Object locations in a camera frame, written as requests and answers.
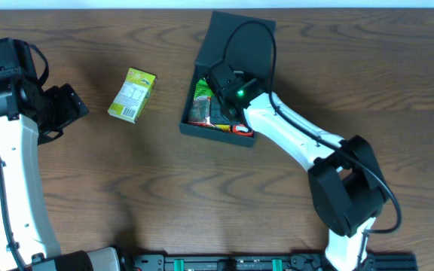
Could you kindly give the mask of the yellow snack packet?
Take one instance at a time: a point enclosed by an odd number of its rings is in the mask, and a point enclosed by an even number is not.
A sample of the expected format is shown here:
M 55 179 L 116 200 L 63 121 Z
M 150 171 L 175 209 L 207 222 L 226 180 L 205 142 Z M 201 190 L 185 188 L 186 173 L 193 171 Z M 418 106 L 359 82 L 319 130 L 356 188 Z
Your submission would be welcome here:
M 215 128 L 223 131 L 223 132 L 230 132 L 231 131 L 231 125 L 221 125 L 221 124 L 216 124 Z

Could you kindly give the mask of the red chips can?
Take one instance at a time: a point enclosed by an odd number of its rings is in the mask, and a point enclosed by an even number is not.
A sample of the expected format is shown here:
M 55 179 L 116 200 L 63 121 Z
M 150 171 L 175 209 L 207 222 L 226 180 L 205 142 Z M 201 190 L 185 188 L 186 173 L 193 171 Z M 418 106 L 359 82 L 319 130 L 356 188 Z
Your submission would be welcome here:
M 231 132 L 240 136 L 252 137 L 254 131 L 243 124 L 231 126 Z

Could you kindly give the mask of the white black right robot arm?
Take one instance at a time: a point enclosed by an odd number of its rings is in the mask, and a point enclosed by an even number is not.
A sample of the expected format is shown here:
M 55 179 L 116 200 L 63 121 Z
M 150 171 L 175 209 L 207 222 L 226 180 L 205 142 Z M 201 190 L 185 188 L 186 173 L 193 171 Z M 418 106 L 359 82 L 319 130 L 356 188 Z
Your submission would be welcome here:
M 223 114 L 240 118 L 291 155 L 307 172 L 313 206 L 329 229 L 325 258 L 336 270 L 357 270 L 366 234 L 389 194 L 371 145 L 332 134 L 283 103 L 259 79 L 205 80 Z

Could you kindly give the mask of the green yellow juice carton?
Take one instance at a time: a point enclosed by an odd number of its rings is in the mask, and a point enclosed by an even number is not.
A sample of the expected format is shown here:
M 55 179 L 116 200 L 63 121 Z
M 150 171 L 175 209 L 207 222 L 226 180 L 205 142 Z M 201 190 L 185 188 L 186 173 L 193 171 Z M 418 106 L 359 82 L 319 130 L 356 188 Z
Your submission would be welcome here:
M 122 87 L 108 108 L 108 114 L 130 123 L 136 123 L 150 98 L 156 81 L 156 75 L 129 68 Z

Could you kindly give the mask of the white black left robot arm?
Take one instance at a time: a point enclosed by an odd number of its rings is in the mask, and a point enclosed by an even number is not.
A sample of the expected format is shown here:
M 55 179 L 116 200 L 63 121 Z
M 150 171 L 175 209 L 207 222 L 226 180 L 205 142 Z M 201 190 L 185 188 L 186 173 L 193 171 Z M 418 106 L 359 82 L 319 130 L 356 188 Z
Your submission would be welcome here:
M 61 252 L 44 200 L 38 146 L 87 108 L 72 87 L 42 89 L 24 72 L 0 71 L 0 270 L 121 269 L 113 247 Z

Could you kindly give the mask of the green candy bag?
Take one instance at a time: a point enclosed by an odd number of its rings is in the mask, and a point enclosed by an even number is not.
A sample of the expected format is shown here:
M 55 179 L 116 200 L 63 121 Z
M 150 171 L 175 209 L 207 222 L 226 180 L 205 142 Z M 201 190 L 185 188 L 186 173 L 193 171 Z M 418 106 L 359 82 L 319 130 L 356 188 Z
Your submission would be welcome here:
M 213 92 L 204 79 L 200 79 L 195 87 L 191 109 L 188 112 L 188 122 L 196 126 L 212 126 L 210 122 L 210 105 Z

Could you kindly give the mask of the dark green box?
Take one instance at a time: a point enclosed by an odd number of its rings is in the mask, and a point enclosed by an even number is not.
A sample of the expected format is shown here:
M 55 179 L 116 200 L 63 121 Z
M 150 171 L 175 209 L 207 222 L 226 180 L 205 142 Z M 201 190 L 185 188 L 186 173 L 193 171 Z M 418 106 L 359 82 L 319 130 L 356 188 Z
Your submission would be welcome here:
M 251 148 L 256 136 L 246 137 L 222 132 L 209 127 L 195 126 L 188 122 L 188 115 L 194 101 L 197 82 L 206 71 L 224 60 L 230 67 L 254 78 L 267 79 L 270 76 L 272 41 L 276 23 L 254 17 L 245 17 L 214 11 L 209 28 L 200 47 L 190 87 L 185 100 L 180 133 Z

